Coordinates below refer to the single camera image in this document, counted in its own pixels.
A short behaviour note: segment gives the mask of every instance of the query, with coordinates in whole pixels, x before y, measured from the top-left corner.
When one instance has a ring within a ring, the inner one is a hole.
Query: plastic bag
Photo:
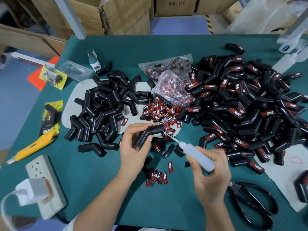
[[[289,0],[250,0],[226,34],[268,34],[293,15]]]
[[[190,82],[189,73],[192,71],[190,65],[193,63],[191,54],[179,56],[176,58],[167,58],[154,62],[139,63],[139,68],[144,73],[154,79],[159,80],[159,76],[166,70],[171,70],[175,73],[180,81]]]
[[[151,90],[152,93],[159,94],[173,104],[185,106],[194,102],[195,98],[185,90],[185,86],[191,81],[182,81],[181,78],[171,70],[162,72]]]

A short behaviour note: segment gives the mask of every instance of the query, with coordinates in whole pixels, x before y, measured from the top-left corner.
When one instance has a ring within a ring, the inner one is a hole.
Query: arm
[[[224,203],[231,179],[226,154],[223,149],[207,150],[198,146],[196,148],[215,164],[214,172],[205,177],[199,163],[186,155],[192,168],[196,194],[205,211],[206,230],[235,231]]]
[[[140,151],[133,145],[134,138],[151,125],[151,123],[136,123],[126,128],[120,147],[121,167],[117,176],[76,217],[74,231],[112,229],[126,194],[143,167],[153,136],[148,137]]]

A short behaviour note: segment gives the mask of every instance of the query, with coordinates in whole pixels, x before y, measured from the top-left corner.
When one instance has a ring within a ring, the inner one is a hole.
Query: red drawing
[[[290,157],[289,161],[295,164],[303,164],[303,161],[297,155]]]

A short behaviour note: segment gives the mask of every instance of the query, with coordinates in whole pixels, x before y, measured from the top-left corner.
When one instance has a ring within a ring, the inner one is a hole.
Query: power strip
[[[44,220],[50,219],[66,205],[66,200],[48,156],[40,155],[26,165],[26,170],[29,178],[46,178],[50,183],[53,194],[44,202],[38,202],[42,218]]]

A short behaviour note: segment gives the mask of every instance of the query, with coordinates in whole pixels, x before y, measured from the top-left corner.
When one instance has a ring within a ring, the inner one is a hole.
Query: green work mat
[[[106,61],[113,62],[113,69],[122,70],[129,78],[140,74],[142,81],[146,75],[138,68],[138,63],[151,62],[164,58],[192,54],[195,62],[208,55],[231,54],[233,51],[224,49],[226,43],[240,44],[246,52],[246,60],[262,58],[264,63],[274,65],[282,56],[276,44],[275,35],[176,35],[176,36],[88,36],[86,40],[72,37],[60,57],[57,65],[70,60],[91,68],[88,63],[87,50],[95,50],[102,66]],[[293,91],[307,93],[308,68],[306,62],[296,63],[288,72],[302,72],[305,75],[293,81]],[[27,121],[14,142],[8,158],[38,139],[41,119],[46,102],[64,101],[64,106],[76,86],[77,82],[68,80],[61,91],[46,84],[38,97]],[[307,119],[308,113],[301,117]],[[78,215],[104,187],[117,175],[120,168],[120,152],[107,151],[107,155],[99,158],[94,152],[79,153],[77,146],[81,142],[64,139],[68,129],[60,127],[58,138],[35,154],[15,162],[3,165],[0,170],[0,198],[14,190],[15,186],[27,178],[25,165],[41,154],[48,155],[54,171],[58,177],[67,206],[60,215],[67,220]],[[207,133],[201,126],[183,124],[177,135],[179,140],[197,145],[199,138]],[[191,168],[185,168],[186,158],[180,158],[172,153],[169,158],[151,152],[153,160],[148,167],[161,172],[167,171],[169,161],[173,162],[173,173],[168,173],[168,185],[145,187],[145,175],[141,172],[132,184],[123,206],[119,212],[116,224],[134,225],[179,230],[204,230],[205,215],[195,193]],[[296,213],[288,201],[281,194],[275,183],[264,173],[258,175],[246,167],[230,168],[232,181],[256,183],[268,189],[279,204],[279,214],[273,216],[273,230],[307,230],[301,214]],[[227,191],[225,203],[236,230],[253,230],[252,227],[239,216]],[[36,204],[19,207],[17,199],[10,197],[6,203],[8,214],[39,217],[40,212]],[[244,208],[245,213],[256,223],[261,222],[258,215]]]

